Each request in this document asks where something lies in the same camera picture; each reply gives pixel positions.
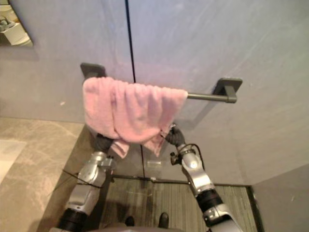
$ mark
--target marble floor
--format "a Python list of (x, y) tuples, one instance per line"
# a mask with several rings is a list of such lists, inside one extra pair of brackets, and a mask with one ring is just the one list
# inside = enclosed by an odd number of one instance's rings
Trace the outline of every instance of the marble floor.
[(27, 143), (14, 140), (0, 140), (0, 184)]
[(14, 160), (0, 184), (1, 232), (36, 231), (83, 126), (0, 118), (0, 169)]

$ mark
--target robotic arm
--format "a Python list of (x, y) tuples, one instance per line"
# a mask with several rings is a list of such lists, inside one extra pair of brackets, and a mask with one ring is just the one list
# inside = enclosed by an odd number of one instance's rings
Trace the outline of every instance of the robotic arm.
[[(206, 174), (198, 146), (195, 144), (186, 145), (182, 132), (176, 127), (172, 127), (166, 140), (177, 148), (177, 154), (171, 153), (171, 163), (182, 166), (182, 171), (189, 181), (190, 188), (210, 231), (242, 232)], [(198, 149), (199, 156), (193, 147)]]
[(86, 219), (96, 206), (100, 188), (107, 174), (112, 174), (116, 168), (113, 158), (107, 156), (112, 140), (98, 134), (96, 137), (96, 152), (84, 165), (78, 174), (78, 181), (73, 189), (67, 209), (62, 215), (56, 228), (50, 232), (80, 232)]

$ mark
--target towel bar bracket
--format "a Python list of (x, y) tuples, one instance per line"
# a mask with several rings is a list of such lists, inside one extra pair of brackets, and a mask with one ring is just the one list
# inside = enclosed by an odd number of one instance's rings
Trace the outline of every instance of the towel bar bracket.
[[(89, 77), (105, 77), (104, 66), (98, 64), (81, 63), (81, 69), (85, 79)], [(237, 101), (236, 92), (242, 84), (241, 79), (221, 78), (212, 94), (188, 93), (188, 98), (235, 103)]]

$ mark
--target towel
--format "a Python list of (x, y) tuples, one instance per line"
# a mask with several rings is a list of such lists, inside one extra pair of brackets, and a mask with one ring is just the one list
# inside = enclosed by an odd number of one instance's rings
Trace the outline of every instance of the towel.
[(111, 77), (88, 78), (83, 84), (86, 124), (114, 139), (122, 158), (129, 143), (142, 144), (157, 156), (188, 93), (185, 90), (129, 84)]

